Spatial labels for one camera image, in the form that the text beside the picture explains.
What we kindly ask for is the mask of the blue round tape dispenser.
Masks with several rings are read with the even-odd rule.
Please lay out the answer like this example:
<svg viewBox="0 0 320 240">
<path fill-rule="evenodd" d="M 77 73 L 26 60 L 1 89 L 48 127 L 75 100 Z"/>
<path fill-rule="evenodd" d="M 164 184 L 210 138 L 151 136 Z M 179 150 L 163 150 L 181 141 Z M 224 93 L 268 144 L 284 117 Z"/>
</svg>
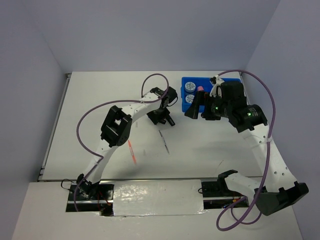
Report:
<svg viewBox="0 0 320 240">
<path fill-rule="evenodd" d="M 185 106 L 190 106 L 194 101 L 195 96 L 193 94 L 187 94 L 184 96 L 183 104 Z"/>
</svg>

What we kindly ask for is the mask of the purple clear highlighter pen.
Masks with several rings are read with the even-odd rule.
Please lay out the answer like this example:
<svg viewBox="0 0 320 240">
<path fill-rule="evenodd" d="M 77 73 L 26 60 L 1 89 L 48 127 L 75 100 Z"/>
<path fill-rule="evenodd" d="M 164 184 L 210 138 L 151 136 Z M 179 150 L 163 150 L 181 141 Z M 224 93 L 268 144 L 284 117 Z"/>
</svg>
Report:
<svg viewBox="0 0 320 240">
<path fill-rule="evenodd" d="M 162 141 L 163 141 L 163 144 L 164 144 L 164 147 L 165 147 L 165 150 L 166 150 L 167 154 L 170 155 L 169 148 L 168 148 L 168 146 L 167 146 L 166 140 L 165 140 L 165 138 L 164 138 L 161 130 L 158 130 L 158 132 L 159 132 L 159 135 L 160 135 L 160 137 L 161 137 L 161 139 L 162 139 Z"/>
</svg>

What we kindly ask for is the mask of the blue patterned round tin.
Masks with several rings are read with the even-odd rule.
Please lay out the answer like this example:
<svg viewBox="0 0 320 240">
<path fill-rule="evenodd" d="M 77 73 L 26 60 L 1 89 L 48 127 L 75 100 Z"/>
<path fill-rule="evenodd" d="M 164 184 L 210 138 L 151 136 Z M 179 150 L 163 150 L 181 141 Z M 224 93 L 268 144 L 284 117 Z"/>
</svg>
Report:
<svg viewBox="0 0 320 240">
<path fill-rule="evenodd" d="M 188 81 L 184 84 L 184 91 L 186 93 L 190 93 L 190 94 L 194 93 L 196 89 L 197 89 L 197 85 L 192 81 Z"/>
</svg>

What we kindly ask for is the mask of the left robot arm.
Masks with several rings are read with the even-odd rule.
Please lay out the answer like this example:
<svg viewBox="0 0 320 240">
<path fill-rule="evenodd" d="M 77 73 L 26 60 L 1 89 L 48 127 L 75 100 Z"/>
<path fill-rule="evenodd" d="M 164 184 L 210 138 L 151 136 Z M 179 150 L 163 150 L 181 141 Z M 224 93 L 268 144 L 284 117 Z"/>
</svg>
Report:
<svg viewBox="0 0 320 240">
<path fill-rule="evenodd" d="M 74 195 L 80 194 L 88 200 L 97 196 L 105 167 L 118 147 L 128 141 L 132 125 L 138 119 L 147 116 L 154 125 L 169 123 L 174 126 L 175 122 L 170 117 L 168 107 L 177 98 L 177 91 L 172 87 L 165 90 L 154 87 L 142 95 L 139 100 L 114 100 L 95 106 L 86 112 L 76 126 L 76 137 L 80 145 L 93 155 L 93 159 L 87 169 L 77 177 Z M 93 151 L 81 140 L 81 123 L 94 110 L 113 103 L 129 103 L 129 105 L 111 106 L 100 127 L 100 141 L 97 150 Z"/>
</svg>

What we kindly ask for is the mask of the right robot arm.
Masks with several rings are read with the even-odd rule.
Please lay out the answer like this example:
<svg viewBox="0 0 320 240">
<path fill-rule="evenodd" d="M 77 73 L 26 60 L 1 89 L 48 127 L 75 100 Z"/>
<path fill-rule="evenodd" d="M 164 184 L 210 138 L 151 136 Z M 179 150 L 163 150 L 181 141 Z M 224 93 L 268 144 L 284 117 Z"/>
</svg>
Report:
<svg viewBox="0 0 320 240">
<path fill-rule="evenodd" d="M 308 192 L 306 183 L 298 182 L 284 162 L 275 142 L 268 136 L 271 125 L 262 109 L 249 105 L 244 86 L 239 81 L 218 80 L 210 92 L 198 90 L 184 114 L 207 121 L 227 118 L 247 142 L 263 174 L 261 181 L 252 180 L 228 170 L 218 175 L 217 190 L 223 196 L 233 191 L 248 198 L 265 216 L 289 207 Z"/>
</svg>

